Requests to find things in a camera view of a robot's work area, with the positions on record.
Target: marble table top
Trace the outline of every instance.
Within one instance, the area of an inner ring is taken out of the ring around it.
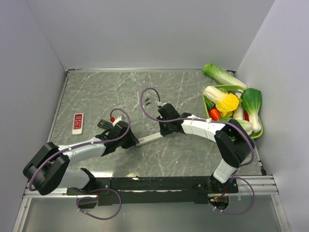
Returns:
[[[214,80],[202,71],[162,72],[70,72],[60,104],[51,141],[56,145],[82,142],[101,134],[101,119],[109,120],[113,108],[125,110],[137,138],[159,132],[159,124],[143,115],[139,97],[146,87],[155,87],[162,102],[171,103],[179,113],[205,118],[202,91]],[[156,96],[145,109],[157,117]],[[84,132],[72,135],[73,115],[84,113]],[[104,157],[79,162],[71,169],[85,167],[97,177],[194,176],[211,175],[221,161],[215,142],[175,133],[149,144],[129,149],[118,148]],[[258,161],[239,170],[238,175],[261,175]]]

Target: tomato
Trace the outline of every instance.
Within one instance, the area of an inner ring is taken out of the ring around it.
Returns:
[[[249,121],[249,115],[246,110],[243,111],[243,115],[245,116],[245,120]]]
[[[212,109],[210,113],[210,117],[214,121],[217,121],[219,118],[221,118],[219,110],[217,110],[216,108]]]

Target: vegetable basket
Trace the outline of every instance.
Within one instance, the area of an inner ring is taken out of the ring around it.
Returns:
[[[244,91],[245,89],[241,86],[233,86],[233,85],[219,85],[219,86],[214,86],[216,88],[224,88],[226,89],[229,93],[235,93],[237,91]],[[206,110],[206,116],[207,118],[210,118],[209,117],[209,114],[208,114],[208,110],[207,110],[207,107],[206,107],[206,102],[209,102],[209,100],[204,96],[204,94],[202,94],[203,96],[203,102],[204,102],[204,107],[205,107],[205,110]],[[259,116],[259,122],[261,124],[261,127],[262,129],[259,131],[259,132],[256,132],[256,133],[252,133],[250,135],[250,138],[251,139],[256,139],[258,137],[260,137],[262,134],[263,134],[263,125],[262,125],[262,122],[261,122],[261,119],[260,119],[260,116]]]

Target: white remote control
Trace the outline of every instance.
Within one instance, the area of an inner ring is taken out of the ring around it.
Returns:
[[[74,114],[72,134],[73,135],[82,134],[83,126],[84,126],[84,114],[83,113]]]

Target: white wall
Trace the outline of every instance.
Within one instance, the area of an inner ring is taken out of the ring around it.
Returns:
[[[309,2],[276,0],[237,71],[263,94],[263,164],[292,231],[309,228]]]
[[[26,0],[65,69],[236,70],[274,0]]]
[[[0,0],[0,227],[13,230],[24,166],[46,142],[65,72],[24,0]]]

